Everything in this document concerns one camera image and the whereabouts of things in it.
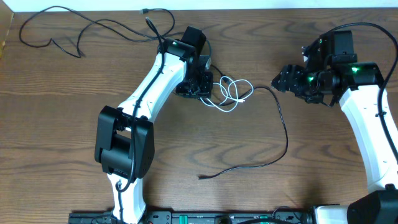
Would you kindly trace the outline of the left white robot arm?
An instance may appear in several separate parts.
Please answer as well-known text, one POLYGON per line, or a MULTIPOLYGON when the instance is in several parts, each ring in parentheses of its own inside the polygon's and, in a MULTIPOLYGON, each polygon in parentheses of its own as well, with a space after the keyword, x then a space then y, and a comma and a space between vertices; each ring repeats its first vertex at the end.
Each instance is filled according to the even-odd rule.
POLYGON ((211 96, 211 57, 201 54, 205 44, 202 30, 191 26, 180 40, 163 40, 151 70, 134 93, 117 108, 101 110, 95 161, 113 188, 111 223, 139 223, 144 216, 143 178, 154 159, 154 122, 169 95, 211 96))

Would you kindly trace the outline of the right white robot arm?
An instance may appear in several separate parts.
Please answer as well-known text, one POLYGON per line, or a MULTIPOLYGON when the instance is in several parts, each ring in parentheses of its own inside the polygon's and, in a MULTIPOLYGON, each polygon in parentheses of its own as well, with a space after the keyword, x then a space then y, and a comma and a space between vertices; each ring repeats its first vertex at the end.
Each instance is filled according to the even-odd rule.
POLYGON ((302 223, 397 223, 397 127, 387 80, 374 62, 358 62, 350 30, 331 30, 303 48, 305 66, 286 65, 271 81, 306 103, 339 104, 358 144, 368 194, 349 205, 315 205, 302 223))

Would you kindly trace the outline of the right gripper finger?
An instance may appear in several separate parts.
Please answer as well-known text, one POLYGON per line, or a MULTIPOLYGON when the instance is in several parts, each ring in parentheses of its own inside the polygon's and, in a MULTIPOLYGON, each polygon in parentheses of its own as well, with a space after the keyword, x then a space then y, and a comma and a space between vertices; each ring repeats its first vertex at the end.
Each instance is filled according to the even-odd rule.
POLYGON ((290 82, 301 76, 302 71, 303 67, 300 65, 284 65, 273 80, 276 82, 290 82))
POLYGON ((293 84, 290 80, 273 79, 271 81, 272 87, 280 92, 290 91, 293 84))

